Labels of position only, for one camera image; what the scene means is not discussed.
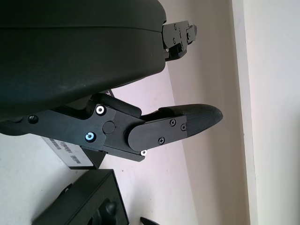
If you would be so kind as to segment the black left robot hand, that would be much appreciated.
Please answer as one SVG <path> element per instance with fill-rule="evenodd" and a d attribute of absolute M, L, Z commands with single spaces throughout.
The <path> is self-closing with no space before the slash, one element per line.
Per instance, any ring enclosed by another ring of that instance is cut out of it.
<path fill-rule="evenodd" d="M 211 105 L 141 109 L 105 94 L 164 70 L 196 38 L 157 0 L 3 0 L 0 131 L 142 161 L 146 150 L 219 123 Z"/>

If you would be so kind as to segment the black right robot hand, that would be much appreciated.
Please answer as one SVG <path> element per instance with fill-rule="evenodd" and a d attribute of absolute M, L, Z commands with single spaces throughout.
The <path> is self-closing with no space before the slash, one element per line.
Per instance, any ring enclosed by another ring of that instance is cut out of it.
<path fill-rule="evenodd" d="M 152 221 L 152 220 L 150 220 L 148 218 L 144 218 L 144 217 L 140 217 L 140 222 L 143 225 L 159 225 L 157 222 Z"/>

